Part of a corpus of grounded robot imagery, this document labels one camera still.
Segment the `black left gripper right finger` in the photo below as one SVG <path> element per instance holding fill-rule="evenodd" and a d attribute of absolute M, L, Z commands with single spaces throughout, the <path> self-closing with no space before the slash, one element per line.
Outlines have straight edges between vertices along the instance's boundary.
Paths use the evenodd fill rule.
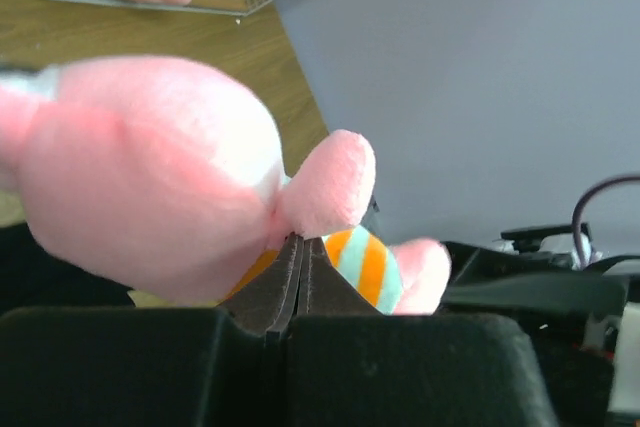
<path fill-rule="evenodd" d="M 287 330 L 291 426 L 554 426 L 529 337 L 496 315 L 382 316 L 291 238 L 300 270 Z"/>

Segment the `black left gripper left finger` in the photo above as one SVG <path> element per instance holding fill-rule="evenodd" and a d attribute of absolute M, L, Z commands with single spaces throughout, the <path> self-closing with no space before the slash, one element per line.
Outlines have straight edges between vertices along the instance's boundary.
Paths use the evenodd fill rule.
<path fill-rule="evenodd" d="M 37 307 L 1 320 L 5 426 L 283 426 L 304 244 L 217 308 Z"/>

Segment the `pink plush striped hat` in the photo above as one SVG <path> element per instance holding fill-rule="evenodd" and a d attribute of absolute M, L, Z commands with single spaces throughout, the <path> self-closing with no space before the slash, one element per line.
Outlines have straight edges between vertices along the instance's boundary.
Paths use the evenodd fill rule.
<path fill-rule="evenodd" d="M 363 225 L 376 159 L 337 130 L 284 169 L 277 124 L 201 62 L 112 56 L 1 70 L 1 187 L 38 243 L 180 305 L 218 304 L 296 234 L 379 312 L 430 314 L 451 271 L 429 238 L 386 246 Z"/>

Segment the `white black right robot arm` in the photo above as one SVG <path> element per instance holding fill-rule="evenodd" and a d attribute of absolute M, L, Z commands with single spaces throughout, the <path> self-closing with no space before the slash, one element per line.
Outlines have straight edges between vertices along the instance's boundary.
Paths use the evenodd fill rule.
<path fill-rule="evenodd" d="M 581 268 L 567 224 L 504 231 L 492 247 L 448 241 L 447 313 L 491 313 L 530 337 L 564 426 L 636 426 L 639 403 L 614 407 L 614 359 L 623 311 L 639 303 L 639 258 L 603 258 L 580 227 Z"/>

